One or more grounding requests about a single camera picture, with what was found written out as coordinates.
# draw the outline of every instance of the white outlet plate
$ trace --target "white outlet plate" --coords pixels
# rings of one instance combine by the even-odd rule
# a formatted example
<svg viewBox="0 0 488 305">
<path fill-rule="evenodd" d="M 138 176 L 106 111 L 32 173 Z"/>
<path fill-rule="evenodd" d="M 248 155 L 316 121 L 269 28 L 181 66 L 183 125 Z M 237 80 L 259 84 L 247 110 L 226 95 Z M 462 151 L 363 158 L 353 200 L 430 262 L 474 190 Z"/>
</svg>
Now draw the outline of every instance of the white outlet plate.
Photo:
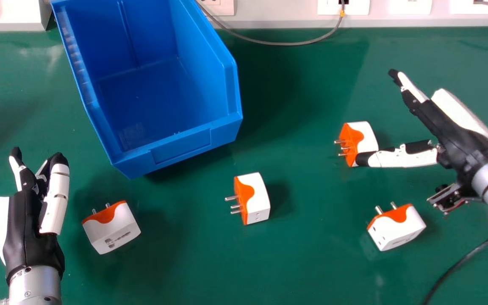
<svg viewBox="0 0 488 305">
<path fill-rule="evenodd" d="M 430 15 L 432 0 L 389 0 L 391 15 Z"/>
<path fill-rule="evenodd" d="M 234 16 L 235 0 L 197 0 L 212 16 Z"/>
<path fill-rule="evenodd" d="M 474 4 L 473 0 L 449 0 L 449 13 L 459 15 L 488 15 L 488 6 Z"/>
<path fill-rule="evenodd" d="M 318 15 L 339 15 L 341 5 L 338 0 L 318 0 Z M 349 4 L 344 6 L 347 15 L 368 15 L 370 12 L 370 0 L 350 0 Z"/>
</svg>

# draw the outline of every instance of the white adapter body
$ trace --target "white adapter body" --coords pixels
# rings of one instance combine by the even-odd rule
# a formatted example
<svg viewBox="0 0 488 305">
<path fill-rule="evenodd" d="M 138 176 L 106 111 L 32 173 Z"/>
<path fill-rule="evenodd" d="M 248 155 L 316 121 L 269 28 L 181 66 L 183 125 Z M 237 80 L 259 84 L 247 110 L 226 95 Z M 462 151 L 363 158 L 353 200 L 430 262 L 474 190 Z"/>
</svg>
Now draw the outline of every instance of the white adapter body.
<svg viewBox="0 0 488 305">
<path fill-rule="evenodd" d="M 271 201 L 263 177 L 258 172 L 240 175 L 234 178 L 235 195 L 226 197 L 225 201 L 237 200 L 231 206 L 231 214 L 240 213 L 244 225 L 255 224 L 269 219 Z"/>
<path fill-rule="evenodd" d="M 393 210 L 378 211 L 366 230 L 380 251 L 387 251 L 404 245 L 416 238 L 427 226 L 415 207 L 408 203 L 397 207 L 391 202 Z"/>
<path fill-rule="evenodd" d="M 82 226 L 89 242 L 99 254 L 118 249 L 141 234 L 126 201 L 112 206 L 107 204 L 104 210 L 84 219 Z"/>
</svg>

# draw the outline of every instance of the green table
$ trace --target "green table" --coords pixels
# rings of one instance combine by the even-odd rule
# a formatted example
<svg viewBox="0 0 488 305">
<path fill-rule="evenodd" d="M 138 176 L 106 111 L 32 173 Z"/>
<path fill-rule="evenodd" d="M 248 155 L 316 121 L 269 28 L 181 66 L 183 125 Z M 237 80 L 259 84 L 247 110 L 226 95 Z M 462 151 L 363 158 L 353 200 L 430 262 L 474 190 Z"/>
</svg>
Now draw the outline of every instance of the green table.
<svg viewBox="0 0 488 305">
<path fill-rule="evenodd" d="M 325 30 L 247 31 L 301 40 Z M 83 110 L 56 29 L 0 33 L 0 195 L 15 191 L 8 152 L 34 170 L 62 151 L 70 201 L 60 244 L 66 304 L 417 304 L 449 266 L 488 237 L 488 208 L 449 218 L 425 199 L 454 172 L 349 169 L 333 140 L 368 120 L 380 146 L 428 139 L 387 71 L 428 94 L 445 87 L 488 124 L 488 28 L 344 29 L 310 46 L 223 39 L 238 63 L 238 139 L 129 181 L 109 163 Z M 244 227 L 223 198 L 233 176 L 261 172 L 267 222 Z M 142 235 L 98 255 L 81 226 L 92 208 L 126 199 Z M 412 202 L 428 228 L 379 252 L 366 233 L 374 206 Z M 6 297 L 0 261 L 0 299 Z M 433 304 L 488 303 L 488 248 L 453 274 Z"/>
</svg>

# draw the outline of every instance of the wall socket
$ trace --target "wall socket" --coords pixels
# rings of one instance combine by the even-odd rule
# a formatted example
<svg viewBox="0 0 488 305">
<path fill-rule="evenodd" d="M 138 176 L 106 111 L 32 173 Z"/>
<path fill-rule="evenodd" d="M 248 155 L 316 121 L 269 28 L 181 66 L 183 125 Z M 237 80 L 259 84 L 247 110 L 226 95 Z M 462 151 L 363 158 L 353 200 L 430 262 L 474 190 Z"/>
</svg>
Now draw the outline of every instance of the wall socket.
<svg viewBox="0 0 488 305">
<path fill-rule="evenodd" d="M 473 0 L 449 0 L 449 13 L 459 15 L 488 15 L 488 6 L 474 4 Z"/>
<path fill-rule="evenodd" d="M 432 0 L 389 0 L 391 15 L 430 15 Z"/>
<path fill-rule="evenodd" d="M 212 16 L 234 16 L 235 0 L 197 0 Z"/>
<path fill-rule="evenodd" d="M 318 0 L 318 15 L 339 15 L 341 0 Z M 370 0 L 344 0 L 344 11 L 347 15 L 368 15 L 370 12 Z"/>
</svg>

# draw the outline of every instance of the plug adapter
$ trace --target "plug adapter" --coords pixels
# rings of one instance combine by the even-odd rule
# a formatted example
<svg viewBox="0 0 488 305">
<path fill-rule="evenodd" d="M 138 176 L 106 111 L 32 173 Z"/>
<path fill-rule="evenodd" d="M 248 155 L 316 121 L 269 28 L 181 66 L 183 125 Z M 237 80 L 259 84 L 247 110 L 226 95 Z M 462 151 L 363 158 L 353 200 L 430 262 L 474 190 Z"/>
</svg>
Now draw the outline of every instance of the plug adapter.
<svg viewBox="0 0 488 305">
<path fill-rule="evenodd" d="M 89 242 L 99 254 L 108 253 L 132 241 L 141 234 L 126 201 L 105 205 L 105 209 L 82 221 Z"/>
<path fill-rule="evenodd" d="M 397 207 L 391 202 L 391 211 L 383 212 L 376 206 L 377 216 L 372 218 L 366 230 L 380 251 L 387 251 L 404 245 L 416 238 L 426 224 L 415 207 L 408 203 Z"/>
<path fill-rule="evenodd" d="M 342 152 L 349 167 L 358 166 L 355 162 L 357 154 L 378 150 L 378 142 L 372 127 L 366 121 L 344 123 L 335 144 L 340 144 Z"/>
<path fill-rule="evenodd" d="M 240 213 L 244 225 L 263 222 L 269 218 L 271 202 L 261 174 L 254 172 L 236 176 L 234 189 L 235 195 L 226 197 L 225 201 L 238 201 L 237 205 L 231 206 L 231 214 Z"/>
</svg>

